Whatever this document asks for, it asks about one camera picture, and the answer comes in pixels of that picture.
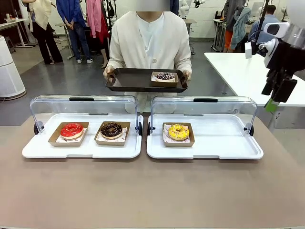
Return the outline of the person's right hand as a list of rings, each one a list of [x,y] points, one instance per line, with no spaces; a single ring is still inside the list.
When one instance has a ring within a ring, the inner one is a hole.
[[[112,81],[115,68],[112,65],[107,65],[104,69],[103,76],[106,81]]]

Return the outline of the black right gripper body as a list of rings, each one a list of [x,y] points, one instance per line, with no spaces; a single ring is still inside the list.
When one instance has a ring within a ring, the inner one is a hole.
[[[272,39],[266,43],[266,68],[268,80],[292,78],[294,73],[305,68],[305,50],[294,47],[281,39]]]

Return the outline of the person's left hand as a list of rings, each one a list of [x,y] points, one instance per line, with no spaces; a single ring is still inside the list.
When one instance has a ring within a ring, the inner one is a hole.
[[[182,82],[189,82],[191,81],[191,74],[192,72],[189,70],[182,70],[182,76],[180,77]]]

